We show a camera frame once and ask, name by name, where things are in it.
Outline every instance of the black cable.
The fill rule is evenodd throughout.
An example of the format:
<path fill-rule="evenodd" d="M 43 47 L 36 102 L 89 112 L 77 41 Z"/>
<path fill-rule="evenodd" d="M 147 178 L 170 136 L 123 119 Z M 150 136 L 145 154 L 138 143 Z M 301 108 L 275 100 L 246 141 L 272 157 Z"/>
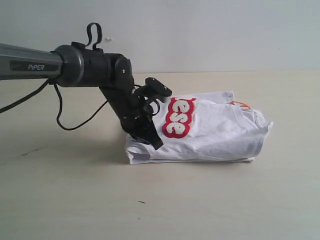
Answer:
<path fill-rule="evenodd" d="M 60 116 L 61 116 L 61 113 L 62 113 L 62 110 L 63 110 L 63 100 L 62 100 L 62 96 L 61 96 L 61 93 L 58 89 L 58 86 L 57 84 L 53 84 L 54 86 L 54 89 L 55 89 L 55 92 L 56 94 L 58 95 L 58 98 L 59 98 L 59 112 L 58 112 L 58 115 L 56 116 L 56 123 L 63 129 L 63 130 L 66 130 L 66 131 L 72 131 L 72 130 L 76 130 L 80 127 L 82 127 L 83 125 L 85 125 L 87 122 L 89 122 L 91 119 L 93 119 L 95 117 L 95 115 L 97 115 L 97 113 L 107 104 L 108 101 L 105 101 L 98 109 L 97 111 L 95 111 L 95 113 L 89 117 L 86 121 L 84 121 L 83 123 L 81 123 L 80 125 L 78 126 L 75 126 L 75 127 L 71 127 L 71 128 L 67 128 L 67 127 L 64 127 L 61 122 L 60 122 Z"/>
<path fill-rule="evenodd" d="M 40 93 L 48 84 L 49 84 L 50 80 L 48 79 L 47 81 L 45 81 L 37 90 L 31 92 L 30 94 L 28 94 L 27 96 L 24 96 L 23 98 L 20 98 L 19 100 L 11 103 L 8 106 L 5 106 L 3 108 L 0 108 L 0 114 L 24 103 L 25 101 L 27 101 L 28 99 L 34 97 L 35 95 L 37 95 L 38 93 Z"/>

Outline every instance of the table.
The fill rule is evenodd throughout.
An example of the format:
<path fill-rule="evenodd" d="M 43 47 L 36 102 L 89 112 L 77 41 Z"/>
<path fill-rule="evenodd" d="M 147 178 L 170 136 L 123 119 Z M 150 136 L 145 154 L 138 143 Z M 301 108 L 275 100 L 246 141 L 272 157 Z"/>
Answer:
<path fill-rule="evenodd" d="M 136 74 L 175 95 L 234 91 L 274 126 L 252 163 L 130 165 L 110 106 L 64 131 L 52 86 L 0 115 L 1 240 L 316 240 L 320 237 L 320 70 Z M 43 80 L 0 82 L 10 104 Z M 73 127 L 104 102 L 63 88 Z"/>

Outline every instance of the white wall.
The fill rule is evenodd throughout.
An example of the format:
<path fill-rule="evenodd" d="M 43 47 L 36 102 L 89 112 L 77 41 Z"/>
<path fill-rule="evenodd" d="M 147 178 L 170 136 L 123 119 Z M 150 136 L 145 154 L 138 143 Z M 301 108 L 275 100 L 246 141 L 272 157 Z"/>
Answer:
<path fill-rule="evenodd" d="M 133 71 L 202 72 L 320 68 L 319 0 L 2 0 L 0 42 L 53 50 L 86 42 Z"/>

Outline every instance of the red logo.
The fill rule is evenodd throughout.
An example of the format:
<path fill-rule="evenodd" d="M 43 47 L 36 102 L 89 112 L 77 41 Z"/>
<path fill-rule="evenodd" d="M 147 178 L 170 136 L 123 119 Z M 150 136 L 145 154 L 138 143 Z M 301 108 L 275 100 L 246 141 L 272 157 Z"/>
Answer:
<path fill-rule="evenodd" d="M 195 110 L 194 100 L 196 99 L 171 98 L 168 113 L 165 116 L 165 124 L 162 126 L 166 137 L 181 139 L 189 133 L 192 113 Z"/>

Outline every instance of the folded t-shirt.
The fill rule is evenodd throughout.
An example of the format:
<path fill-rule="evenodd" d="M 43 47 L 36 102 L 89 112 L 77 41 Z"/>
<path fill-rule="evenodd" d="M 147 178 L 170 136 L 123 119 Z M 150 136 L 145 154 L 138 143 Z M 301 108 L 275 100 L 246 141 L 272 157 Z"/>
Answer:
<path fill-rule="evenodd" d="M 234 103 L 232 91 L 173 96 L 153 117 L 163 146 L 126 137 L 131 164 L 168 162 L 251 162 L 273 123 L 259 110 Z"/>

